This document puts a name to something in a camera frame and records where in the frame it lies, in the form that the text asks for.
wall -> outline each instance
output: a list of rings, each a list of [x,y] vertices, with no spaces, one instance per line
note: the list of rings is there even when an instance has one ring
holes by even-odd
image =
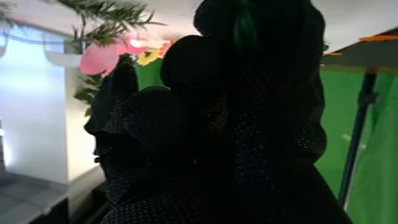
[[[30,28],[10,33],[42,39]],[[58,183],[67,182],[63,111],[63,69],[49,64],[40,45],[8,40],[0,58],[5,166],[8,172]]]
[[[76,69],[65,69],[65,147],[67,147],[67,181],[72,181],[97,166],[94,163],[94,137],[83,130],[86,122],[86,105],[72,97],[81,85]]]

green wall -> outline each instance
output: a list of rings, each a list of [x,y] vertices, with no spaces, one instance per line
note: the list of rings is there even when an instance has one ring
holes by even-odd
[[[321,123],[326,131],[326,153],[316,165],[335,194],[349,146],[362,77],[364,75],[355,73],[321,72],[326,104]]]
[[[149,86],[163,86],[163,82],[159,80],[161,63],[163,60],[157,59],[147,66],[134,66],[140,90]]]

ceiling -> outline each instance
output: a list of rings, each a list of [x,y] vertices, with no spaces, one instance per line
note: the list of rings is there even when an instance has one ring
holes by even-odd
[[[14,2],[12,17],[21,22],[70,34],[78,18],[70,10],[42,0],[6,0]],[[170,38],[197,31],[191,17],[200,0],[140,0],[154,10],[154,21],[166,26],[149,26],[145,34],[152,38]],[[362,36],[372,36],[398,27],[396,0],[312,0],[326,19],[324,40],[330,50],[353,44]]]

